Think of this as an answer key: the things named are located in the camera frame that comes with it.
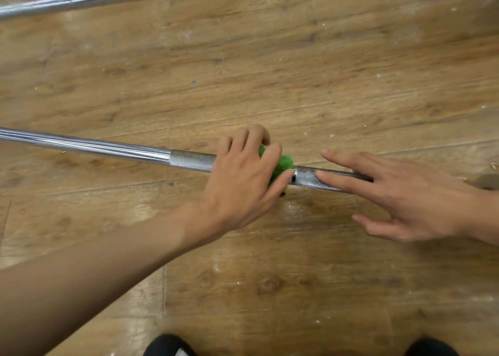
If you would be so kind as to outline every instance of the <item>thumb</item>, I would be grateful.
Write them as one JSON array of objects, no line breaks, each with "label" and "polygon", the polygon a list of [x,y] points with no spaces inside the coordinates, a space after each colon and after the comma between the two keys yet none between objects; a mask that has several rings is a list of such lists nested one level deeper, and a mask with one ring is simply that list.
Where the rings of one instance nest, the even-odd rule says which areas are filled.
[{"label": "thumb", "polygon": [[364,227],[366,233],[379,238],[408,241],[404,228],[400,223],[394,221],[374,221],[363,214],[353,214],[352,219]]}]

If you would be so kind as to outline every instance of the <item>bare skin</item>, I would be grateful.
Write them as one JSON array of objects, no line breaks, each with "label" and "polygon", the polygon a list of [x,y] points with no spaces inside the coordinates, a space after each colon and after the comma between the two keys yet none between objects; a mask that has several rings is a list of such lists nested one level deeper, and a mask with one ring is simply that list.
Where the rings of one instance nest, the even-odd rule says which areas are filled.
[{"label": "bare skin", "polygon": [[[0,271],[2,355],[47,353],[161,266],[265,214],[286,189],[293,170],[268,187],[281,146],[270,145],[260,158],[262,143],[268,145],[270,136],[259,125],[222,138],[205,192],[196,201]],[[369,183],[317,172],[325,183],[392,215],[391,221],[377,222],[355,214],[353,219],[367,233],[404,242],[463,235],[499,245],[496,192],[412,162],[369,153],[325,150],[322,155],[374,178]],[[35,335],[27,341],[26,334]]]},{"label": "bare skin", "polygon": [[374,178],[374,183],[317,171],[328,185],[361,196],[385,209],[390,221],[355,214],[372,236],[400,242],[468,236],[499,245],[499,192],[484,191],[459,178],[412,161],[385,159],[369,152],[322,150],[330,162]]}]

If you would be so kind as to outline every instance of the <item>person's right hand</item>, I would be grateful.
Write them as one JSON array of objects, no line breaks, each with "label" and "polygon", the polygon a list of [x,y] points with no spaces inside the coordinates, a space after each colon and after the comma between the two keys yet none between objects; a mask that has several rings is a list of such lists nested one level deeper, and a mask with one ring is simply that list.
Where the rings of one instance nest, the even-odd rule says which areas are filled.
[{"label": "person's right hand", "polygon": [[400,242],[465,235],[481,223],[477,217],[490,217],[494,212],[490,202],[492,197],[497,202],[496,192],[474,188],[430,166],[384,159],[368,152],[341,154],[323,150],[321,154],[333,163],[373,177],[371,183],[317,171],[317,177],[326,184],[361,196],[391,215],[390,221],[375,221],[354,214],[352,219],[370,235]]}]

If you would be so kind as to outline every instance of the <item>green sponge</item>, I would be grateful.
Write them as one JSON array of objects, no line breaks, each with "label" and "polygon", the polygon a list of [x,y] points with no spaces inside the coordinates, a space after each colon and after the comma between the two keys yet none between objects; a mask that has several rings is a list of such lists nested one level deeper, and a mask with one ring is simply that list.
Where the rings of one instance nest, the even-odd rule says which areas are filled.
[{"label": "green sponge", "polygon": [[[260,145],[260,149],[258,150],[258,153],[260,154],[260,157],[264,154],[265,152],[265,147]],[[293,159],[290,158],[289,156],[283,155],[281,156],[277,166],[275,167],[275,170],[272,172],[272,177],[271,181],[269,182],[269,185],[274,182],[274,180],[285,170],[288,169],[293,169],[294,163]]]}]

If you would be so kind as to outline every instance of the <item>wood grain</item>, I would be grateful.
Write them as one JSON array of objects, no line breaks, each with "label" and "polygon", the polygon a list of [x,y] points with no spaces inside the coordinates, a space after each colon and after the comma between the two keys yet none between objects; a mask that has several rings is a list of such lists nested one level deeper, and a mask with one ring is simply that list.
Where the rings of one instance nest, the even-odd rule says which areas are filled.
[{"label": "wood grain", "polygon": [[[2,21],[0,125],[213,153],[259,122],[297,164],[341,169],[328,147],[496,176],[498,15],[498,0],[142,0]],[[6,142],[0,155],[0,268],[173,210],[208,179]],[[213,356],[400,355],[423,334],[497,354],[497,249],[374,239],[357,212],[386,217],[290,187],[52,354],[140,355],[160,332]]]}]

